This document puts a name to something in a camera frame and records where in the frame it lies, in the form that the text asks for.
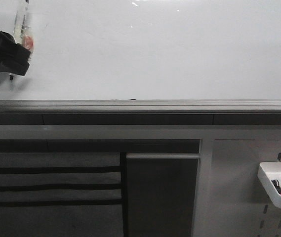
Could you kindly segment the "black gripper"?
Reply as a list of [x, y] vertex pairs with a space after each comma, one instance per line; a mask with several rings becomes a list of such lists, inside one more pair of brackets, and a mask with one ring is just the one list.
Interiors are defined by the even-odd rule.
[[0, 31], [0, 51], [12, 60], [0, 62], [0, 73], [11, 73], [24, 76], [29, 68], [31, 52], [24, 46], [17, 44], [12, 35]]

